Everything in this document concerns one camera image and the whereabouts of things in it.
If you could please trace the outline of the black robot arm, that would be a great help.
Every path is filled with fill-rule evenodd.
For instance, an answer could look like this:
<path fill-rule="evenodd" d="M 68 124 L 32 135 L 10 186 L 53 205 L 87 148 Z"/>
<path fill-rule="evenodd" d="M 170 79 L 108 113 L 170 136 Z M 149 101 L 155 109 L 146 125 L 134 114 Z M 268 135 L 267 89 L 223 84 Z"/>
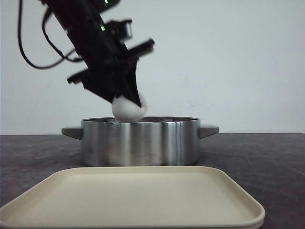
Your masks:
<path fill-rule="evenodd" d="M 149 39 L 131 49 L 131 19 L 104 22 L 101 14 L 119 4 L 118 0 L 46 0 L 87 69 L 75 73 L 68 83 L 82 83 L 84 89 L 112 103 L 120 96 L 142 106 L 136 82 L 140 57 L 153 51 Z"/>

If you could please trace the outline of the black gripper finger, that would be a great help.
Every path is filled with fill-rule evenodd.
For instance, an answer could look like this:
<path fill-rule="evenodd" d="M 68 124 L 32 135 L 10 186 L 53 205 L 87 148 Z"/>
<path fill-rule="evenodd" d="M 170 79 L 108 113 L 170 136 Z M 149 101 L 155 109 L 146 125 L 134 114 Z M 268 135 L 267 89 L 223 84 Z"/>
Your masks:
<path fill-rule="evenodd" d="M 84 81 L 83 87 L 109 103 L 112 103 L 114 97 L 121 92 L 118 86 L 103 81 Z"/>
<path fill-rule="evenodd" d="M 138 59 L 127 61 L 122 67 L 120 93 L 138 107 L 141 107 L 142 104 L 136 82 L 137 62 Z"/>

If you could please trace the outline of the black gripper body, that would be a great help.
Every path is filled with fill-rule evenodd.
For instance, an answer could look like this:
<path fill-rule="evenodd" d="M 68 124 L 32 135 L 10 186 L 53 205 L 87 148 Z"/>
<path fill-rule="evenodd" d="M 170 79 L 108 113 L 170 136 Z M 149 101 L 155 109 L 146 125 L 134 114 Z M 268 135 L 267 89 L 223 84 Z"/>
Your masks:
<path fill-rule="evenodd" d="M 66 33 L 87 69 L 68 78 L 69 83 L 103 81 L 121 85 L 122 67 L 153 51 L 153 39 L 130 49 L 125 41 L 132 38 L 131 19 L 123 21 L 68 20 Z"/>

